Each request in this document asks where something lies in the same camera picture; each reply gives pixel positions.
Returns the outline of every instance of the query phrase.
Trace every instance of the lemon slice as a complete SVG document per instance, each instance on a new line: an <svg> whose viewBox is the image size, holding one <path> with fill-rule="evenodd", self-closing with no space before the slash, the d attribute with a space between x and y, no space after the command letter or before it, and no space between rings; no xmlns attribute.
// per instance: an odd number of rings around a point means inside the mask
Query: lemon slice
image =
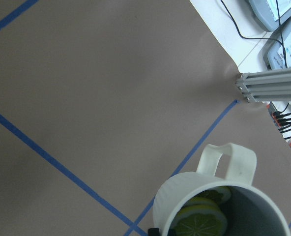
<svg viewBox="0 0 291 236"><path fill-rule="evenodd" d="M208 205L208 206L214 206L218 208L218 205L213 200L208 199L208 198L201 198L201 197L191 198L184 204L184 207L188 207L192 205Z"/></svg>
<svg viewBox="0 0 291 236"><path fill-rule="evenodd" d="M194 205L181 209L171 228L177 236L223 236L227 225L225 215L218 208Z"/></svg>
<svg viewBox="0 0 291 236"><path fill-rule="evenodd" d="M231 191L227 186L219 186L210 188L204 192L201 192L197 197L208 198L213 200L216 204L220 205L227 202L231 198Z"/></svg>

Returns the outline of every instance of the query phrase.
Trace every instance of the black connector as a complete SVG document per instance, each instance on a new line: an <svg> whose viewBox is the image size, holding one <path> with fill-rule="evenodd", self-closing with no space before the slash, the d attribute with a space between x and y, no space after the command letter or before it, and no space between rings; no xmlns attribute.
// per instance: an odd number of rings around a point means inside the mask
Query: black connector
<svg viewBox="0 0 291 236"><path fill-rule="evenodd" d="M280 112L273 112L271 115L274 119L282 118L282 115L280 114Z"/></svg>
<svg viewBox="0 0 291 236"><path fill-rule="evenodd" d="M287 121L284 120L284 119L277 119L277 120L275 120L275 122L277 123L277 125L278 125L279 127L283 127L283 126L286 126L286 125L288 125L288 124L291 124L291 122L287 122Z"/></svg>
<svg viewBox="0 0 291 236"><path fill-rule="evenodd" d="M159 228L150 228L147 230L148 236L161 236ZM169 229L167 236L176 236L175 230Z"/></svg>
<svg viewBox="0 0 291 236"><path fill-rule="evenodd" d="M150 228L147 230L148 236L161 236L159 228Z"/></svg>

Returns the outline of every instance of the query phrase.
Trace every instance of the gray device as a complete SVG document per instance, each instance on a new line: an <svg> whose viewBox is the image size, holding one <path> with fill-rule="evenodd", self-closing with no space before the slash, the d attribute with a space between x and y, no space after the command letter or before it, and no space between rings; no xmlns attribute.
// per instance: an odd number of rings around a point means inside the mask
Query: gray device
<svg viewBox="0 0 291 236"><path fill-rule="evenodd" d="M288 19L285 26L282 29L284 47L286 49L287 65L291 67L291 18ZM285 68L283 48L279 42L274 41L270 49L268 49L265 56L266 63L271 69L282 69Z"/></svg>
<svg viewBox="0 0 291 236"><path fill-rule="evenodd" d="M266 31L275 31L279 27L276 0L248 0L260 25ZM291 16L291 0L278 0L280 21L283 24Z"/></svg>

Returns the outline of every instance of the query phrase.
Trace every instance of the gray table surface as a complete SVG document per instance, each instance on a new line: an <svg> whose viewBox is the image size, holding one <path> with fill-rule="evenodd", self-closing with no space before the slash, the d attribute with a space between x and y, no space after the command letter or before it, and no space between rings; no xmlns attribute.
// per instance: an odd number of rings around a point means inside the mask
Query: gray table surface
<svg viewBox="0 0 291 236"><path fill-rule="evenodd" d="M0 20L23 2L0 1ZM0 113L131 221L242 100L238 74L189 1L40 0L0 31ZM263 104L232 108L182 171L228 142L256 152L253 185L290 222L291 150ZM0 125L0 236L128 228Z"/></svg>

